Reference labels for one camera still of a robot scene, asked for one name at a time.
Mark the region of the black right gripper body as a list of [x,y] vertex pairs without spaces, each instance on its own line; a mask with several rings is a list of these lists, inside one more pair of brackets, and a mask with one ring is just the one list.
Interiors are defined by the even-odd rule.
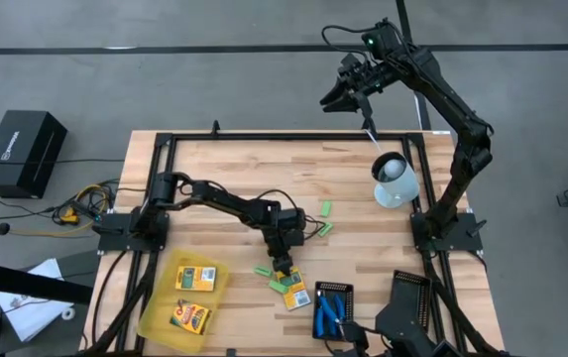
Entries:
[[379,71],[378,66],[360,62],[352,53],[341,60],[337,72],[346,90],[360,92],[365,96],[382,93],[388,86],[385,75]]

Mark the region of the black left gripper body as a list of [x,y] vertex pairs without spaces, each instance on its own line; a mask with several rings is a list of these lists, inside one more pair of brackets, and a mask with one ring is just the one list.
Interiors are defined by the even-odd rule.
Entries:
[[293,260],[289,254],[290,246],[287,243],[273,243],[270,245],[270,257],[274,268],[291,268]]

